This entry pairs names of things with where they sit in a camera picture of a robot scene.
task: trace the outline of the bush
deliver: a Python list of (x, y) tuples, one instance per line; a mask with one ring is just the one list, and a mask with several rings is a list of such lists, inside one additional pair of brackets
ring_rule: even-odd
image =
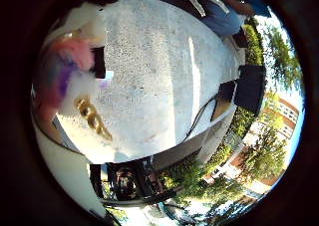
[(216, 153), (211, 157), (209, 162), (204, 166), (204, 170), (206, 173), (211, 173), (213, 170), (226, 161), (231, 155), (231, 147), (228, 144), (221, 144)]
[(263, 50), (261, 48), (260, 40), (258, 39), (258, 33), (250, 25), (244, 25), (243, 28), (248, 41), (248, 48), (245, 52), (246, 64), (264, 65)]
[(241, 138), (244, 138), (255, 119), (256, 117), (253, 113), (238, 107), (229, 126), (228, 132), (232, 131)]

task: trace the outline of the tree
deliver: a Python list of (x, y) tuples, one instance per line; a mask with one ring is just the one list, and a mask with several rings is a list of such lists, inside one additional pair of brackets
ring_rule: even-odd
[(264, 29), (265, 65), (271, 70), (270, 78), (275, 80), (276, 89), (278, 84), (286, 91), (293, 90), (294, 87), (303, 95), (302, 72), (295, 49), (289, 40), (283, 40), (279, 28), (266, 26)]
[(251, 206), (243, 204), (240, 200), (233, 201), (230, 205), (220, 210), (212, 205), (210, 210), (205, 214), (205, 219), (212, 222), (211, 225), (223, 225), (238, 218), (244, 214)]
[(255, 144), (241, 153), (239, 167), (242, 172), (239, 179), (249, 182), (278, 176), (284, 164), (285, 145), (286, 140), (277, 137), (277, 129), (272, 125), (265, 125)]

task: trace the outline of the green leaves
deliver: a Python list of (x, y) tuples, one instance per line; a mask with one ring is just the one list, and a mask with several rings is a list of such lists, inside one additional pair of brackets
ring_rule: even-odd
[(242, 181), (267, 179), (276, 177), (282, 171), (285, 159), (286, 141), (277, 137), (277, 129), (271, 125), (265, 126), (254, 145), (241, 153)]
[(286, 91), (293, 87), (303, 94), (304, 86), (298, 56), (290, 41), (284, 41), (279, 28), (266, 26), (263, 31), (265, 64), (271, 78)]
[(263, 65), (263, 50), (258, 39), (258, 33), (250, 25), (244, 25), (244, 30), (248, 41), (248, 48), (245, 52), (246, 64)]

